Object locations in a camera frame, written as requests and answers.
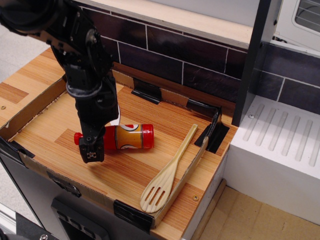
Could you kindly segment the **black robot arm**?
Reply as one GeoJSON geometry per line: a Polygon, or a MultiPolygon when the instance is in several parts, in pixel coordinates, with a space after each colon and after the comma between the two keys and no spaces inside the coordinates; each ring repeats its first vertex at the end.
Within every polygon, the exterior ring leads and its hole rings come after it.
{"type": "Polygon", "coordinates": [[[104,160],[107,123],[119,116],[113,61],[90,17],[71,0],[3,0],[0,22],[8,30],[50,45],[75,99],[85,163],[104,160]]]}

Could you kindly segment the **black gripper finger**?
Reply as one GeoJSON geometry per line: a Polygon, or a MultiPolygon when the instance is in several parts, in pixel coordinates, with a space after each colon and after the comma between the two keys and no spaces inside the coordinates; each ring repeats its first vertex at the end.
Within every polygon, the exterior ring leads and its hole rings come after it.
{"type": "Polygon", "coordinates": [[[80,123],[83,137],[79,139],[79,151],[82,160],[87,164],[91,162],[103,162],[105,158],[104,135],[105,127],[80,123]]]}

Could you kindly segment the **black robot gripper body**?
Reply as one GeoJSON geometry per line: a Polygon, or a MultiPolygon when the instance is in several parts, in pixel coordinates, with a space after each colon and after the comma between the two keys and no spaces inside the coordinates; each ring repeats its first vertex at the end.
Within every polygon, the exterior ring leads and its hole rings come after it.
{"type": "Polygon", "coordinates": [[[75,99],[82,130],[101,130],[118,118],[116,80],[111,72],[93,87],[87,86],[93,77],[84,72],[69,72],[66,79],[66,90],[75,99]]]}

